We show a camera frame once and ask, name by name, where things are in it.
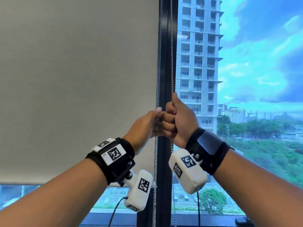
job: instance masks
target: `white tracking device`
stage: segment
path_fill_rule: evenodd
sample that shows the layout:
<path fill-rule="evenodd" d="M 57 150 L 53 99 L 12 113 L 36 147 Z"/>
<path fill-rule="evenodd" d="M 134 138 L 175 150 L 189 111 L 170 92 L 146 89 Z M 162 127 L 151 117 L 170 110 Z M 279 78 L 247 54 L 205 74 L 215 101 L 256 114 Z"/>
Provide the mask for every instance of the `white tracking device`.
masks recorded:
<path fill-rule="evenodd" d="M 169 167 L 188 194 L 194 194 L 201 190 L 208 180 L 206 172 L 185 149 L 179 149 L 172 153 Z"/>
<path fill-rule="evenodd" d="M 129 172 L 123 182 L 129 186 L 124 205 L 135 212 L 144 210 L 153 183 L 151 173 L 146 170 L 140 170 L 138 174 Z"/>

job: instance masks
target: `gray window shade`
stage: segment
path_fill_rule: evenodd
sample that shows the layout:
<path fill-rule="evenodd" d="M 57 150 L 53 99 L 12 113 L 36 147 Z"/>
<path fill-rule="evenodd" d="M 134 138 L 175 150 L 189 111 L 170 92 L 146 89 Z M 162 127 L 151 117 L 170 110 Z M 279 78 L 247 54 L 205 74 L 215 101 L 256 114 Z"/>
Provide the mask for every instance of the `gray window shade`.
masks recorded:
<path fill-rule="evenodd" d="M 159 0 L 0 3 L 0 183 L 45 183 L 155 108 Z"/>

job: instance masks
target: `green bush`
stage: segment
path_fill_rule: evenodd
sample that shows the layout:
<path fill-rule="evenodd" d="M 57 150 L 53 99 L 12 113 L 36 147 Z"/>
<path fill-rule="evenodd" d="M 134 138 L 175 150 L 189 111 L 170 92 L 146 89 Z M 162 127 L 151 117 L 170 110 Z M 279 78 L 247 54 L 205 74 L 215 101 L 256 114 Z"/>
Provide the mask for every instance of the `green bush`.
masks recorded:
<path fill-rule="evenodd" d="M 208 214 L 223 214 L 223 207 L 227 204 L 225 194 L 216 189 L 199 192 L 199 200 Z"/>

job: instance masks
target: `white apartment tower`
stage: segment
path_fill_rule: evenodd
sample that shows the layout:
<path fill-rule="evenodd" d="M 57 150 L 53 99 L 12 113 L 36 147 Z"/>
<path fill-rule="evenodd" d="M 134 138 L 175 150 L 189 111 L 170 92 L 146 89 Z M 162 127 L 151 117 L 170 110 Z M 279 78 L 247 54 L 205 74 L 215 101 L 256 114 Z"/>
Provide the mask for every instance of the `white apartment tower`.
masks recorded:
<path fill-rule="evenodd" d="M 175 90 L 197 115 L 200 127 L 217 133 L 220 0 L 179 0 Z"/>

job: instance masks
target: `hand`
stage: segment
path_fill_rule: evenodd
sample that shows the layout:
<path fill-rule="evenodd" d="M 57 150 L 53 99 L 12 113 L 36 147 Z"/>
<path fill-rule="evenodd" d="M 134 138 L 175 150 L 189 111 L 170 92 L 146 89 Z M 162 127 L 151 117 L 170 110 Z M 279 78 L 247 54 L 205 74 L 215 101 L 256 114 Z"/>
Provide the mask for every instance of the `hand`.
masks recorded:
<path fill-rule="evenodd" d="M 189 138 L 199 127 L 194 111 L 178 98 L 176 92 L 172 95 L 172 102 L 168 102 L 165 109 L 163 127 L 166 123 L 175 123 L 177 133 L 172 137 L 172 142 L 180 148 L 185 148 Z"/>
<path fill-rule="evenodd" d="M 163 119 L 162 108 L 158 107 L 156 110 L 149 111 L 146 115 L 138 118 L 131 126 L 129 132 L 123 139 L 129 141 L 134 148 L 135 155 L 138 155 L 148 140 L 155 136 L 173 137 L 173 132 L 165 129 L 161 121 Z"/>

